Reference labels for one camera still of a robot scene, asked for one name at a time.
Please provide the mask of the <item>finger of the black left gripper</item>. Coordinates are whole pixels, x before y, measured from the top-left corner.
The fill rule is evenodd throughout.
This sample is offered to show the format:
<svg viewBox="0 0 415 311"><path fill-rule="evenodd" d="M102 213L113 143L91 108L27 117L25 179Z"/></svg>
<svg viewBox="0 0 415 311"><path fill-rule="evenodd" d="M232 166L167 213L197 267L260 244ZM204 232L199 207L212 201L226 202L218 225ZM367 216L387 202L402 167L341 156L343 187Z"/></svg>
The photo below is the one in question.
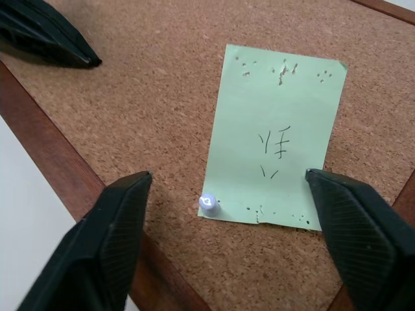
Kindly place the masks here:
<svg viewBox="0 0 415 311"><path fill-rule="evenodd" d="M91 67L89 60L83 60L55 44L21 36L7 29L1 29L1 52L30 63L68 68Z"/></svg>
<svg viewBox="0 0 415 311"><path fill-rule="evenodd" d="M55 44L91 66L102 63L81 33L45 1L1 1L1 29Z"/></svg>

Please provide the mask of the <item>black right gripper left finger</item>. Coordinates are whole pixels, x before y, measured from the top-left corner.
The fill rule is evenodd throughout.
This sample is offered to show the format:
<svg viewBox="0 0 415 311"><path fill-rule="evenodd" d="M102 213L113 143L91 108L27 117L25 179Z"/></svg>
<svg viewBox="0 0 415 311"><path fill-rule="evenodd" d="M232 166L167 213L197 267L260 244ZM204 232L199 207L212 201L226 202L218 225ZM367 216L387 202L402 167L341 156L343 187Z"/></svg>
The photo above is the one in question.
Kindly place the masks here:
<svg viewBox="0 0 415 311"><path fill-rule="evenodd" d="M142 171L105 187L61 239L19 310L124 310L151 183Z"/></svg>

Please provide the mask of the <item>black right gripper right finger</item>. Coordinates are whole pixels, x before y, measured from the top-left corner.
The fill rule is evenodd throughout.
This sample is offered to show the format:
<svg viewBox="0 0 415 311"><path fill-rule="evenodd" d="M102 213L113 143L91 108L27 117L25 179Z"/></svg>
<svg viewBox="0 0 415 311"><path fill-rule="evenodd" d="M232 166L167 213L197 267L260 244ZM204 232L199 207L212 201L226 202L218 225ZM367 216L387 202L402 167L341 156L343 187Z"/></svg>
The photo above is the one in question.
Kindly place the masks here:
<svg viewBox="0 0 415 311"><path fill-rule="evenodd" d="M357 310L414 309L414 229L369 184L305 173L329 253Z"/></svg>

